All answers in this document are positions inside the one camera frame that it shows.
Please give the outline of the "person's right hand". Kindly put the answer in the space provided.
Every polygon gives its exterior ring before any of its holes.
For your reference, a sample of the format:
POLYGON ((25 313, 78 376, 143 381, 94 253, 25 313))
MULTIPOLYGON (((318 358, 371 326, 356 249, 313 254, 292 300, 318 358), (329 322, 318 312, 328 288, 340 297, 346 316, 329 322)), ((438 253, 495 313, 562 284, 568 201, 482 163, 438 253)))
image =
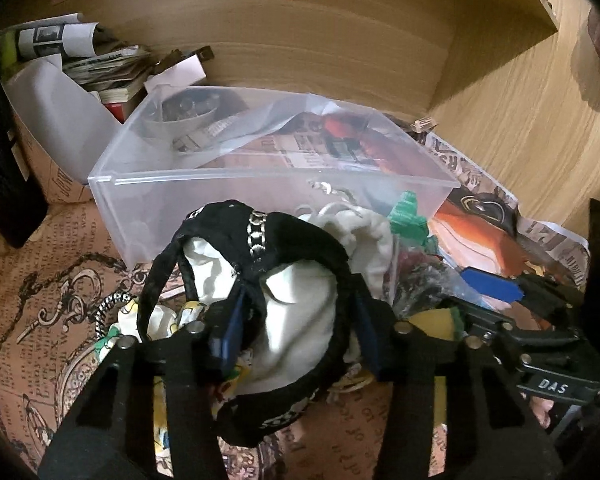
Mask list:
POLYGON ((539 396, 530 396, 528 393, 521 393, 524 400, 527 401, 530 410, 538 420, 543 429, 547 429, 552 422, 550 420, 550 410, 554 408, 555 402, 550 399, 540 398, 539 396))

